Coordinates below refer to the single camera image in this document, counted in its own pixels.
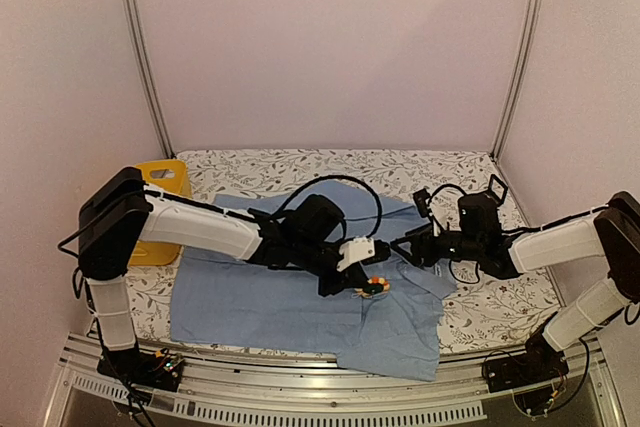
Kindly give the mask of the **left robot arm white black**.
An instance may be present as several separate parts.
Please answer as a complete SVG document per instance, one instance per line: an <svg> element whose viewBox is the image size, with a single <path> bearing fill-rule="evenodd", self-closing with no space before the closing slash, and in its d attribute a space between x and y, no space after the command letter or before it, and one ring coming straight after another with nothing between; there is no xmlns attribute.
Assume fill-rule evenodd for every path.
<svg viewBox="0 0 640 427"><path fill-rule="evenodd" d="M326 297L370 286L362 263L374 256L374 240L332 239L345 227L344 213L322 195L273 213L224 209L170 193L125 167L81 207L77 231L58 249L78 243L73 256L97 321L99 373L126 386L175 385L182 373L177 357L142 352L135 333L125 276L138 242L203 249L270 269L297 267L317 277Z"/></svg>

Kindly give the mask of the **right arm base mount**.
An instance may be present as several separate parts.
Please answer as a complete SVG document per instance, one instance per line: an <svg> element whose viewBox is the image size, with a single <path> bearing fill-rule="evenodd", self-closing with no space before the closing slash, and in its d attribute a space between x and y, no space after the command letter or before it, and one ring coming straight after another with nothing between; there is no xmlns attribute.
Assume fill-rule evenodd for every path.
<svg viewBox="0 0 640 427"><path fill-rule="evenodd" d="M527 342L525 351L517 355L490 354L482 365L489 392L511 390L517 409L530 417L549 413L565 387L568 373L564 353L544 342Z"/></svg>

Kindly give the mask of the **yellow orange plush flower brooch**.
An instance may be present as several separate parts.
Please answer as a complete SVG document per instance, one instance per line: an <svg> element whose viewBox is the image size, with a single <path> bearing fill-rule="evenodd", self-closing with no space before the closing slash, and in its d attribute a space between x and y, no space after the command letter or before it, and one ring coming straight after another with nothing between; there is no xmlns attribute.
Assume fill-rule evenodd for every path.
<svg viewBox="0 0 640 427"><path fill-rule="evenodd" d="M386 278L374 276L368 280L368 285L366 287L356 288L353 296L363 299L372 299L387 294L390 287L390 282Z"/></svg>

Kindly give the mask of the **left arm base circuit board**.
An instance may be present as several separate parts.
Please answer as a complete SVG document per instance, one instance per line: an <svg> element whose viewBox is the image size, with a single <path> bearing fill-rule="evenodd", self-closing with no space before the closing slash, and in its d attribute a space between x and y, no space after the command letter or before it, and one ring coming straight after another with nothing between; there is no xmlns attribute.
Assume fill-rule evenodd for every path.
<svg viewBox="0 0 640 427"><path fill-rule="evenodd" d="M132 348L102 352L97 366L101 375L114 378L125 385L144 386L177 392L184 369L183 358L167 349L147 353Z"/></svg>

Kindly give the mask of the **light blue shirt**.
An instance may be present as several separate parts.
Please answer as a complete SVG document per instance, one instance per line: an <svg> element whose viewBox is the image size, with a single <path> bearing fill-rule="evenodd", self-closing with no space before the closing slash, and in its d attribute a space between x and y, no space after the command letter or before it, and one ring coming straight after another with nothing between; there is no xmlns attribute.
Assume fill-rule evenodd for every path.
<svg viewBox="0 0 640 427"><path fill-rule="evenodd" d="M445 262L419 269L398 255L368 267L388 293L321 297L304 271L270 271L222 253L186 248L170 304L176 342L332 353L340 367L432 381L437 326L456 290Z"/></svg>

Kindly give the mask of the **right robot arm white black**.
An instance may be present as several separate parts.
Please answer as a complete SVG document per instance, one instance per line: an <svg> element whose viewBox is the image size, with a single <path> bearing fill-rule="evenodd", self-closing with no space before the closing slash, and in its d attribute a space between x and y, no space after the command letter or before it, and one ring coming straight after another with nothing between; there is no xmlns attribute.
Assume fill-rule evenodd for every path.
<svg viewBox="0 0 640 427"><path fill-rule="evenodd" d="M391 248L416 267L441 259L470 261L484 274L511 280L570 261L602 257L606 276L548 318L514 359L517 374L537 383L546 374L564 374L564 351L639 301L639 203L628 192L605 205L541 227L505 230L498 210L504 196L491 190L461 196L459 227L432 220L392 241Z"/></svg>

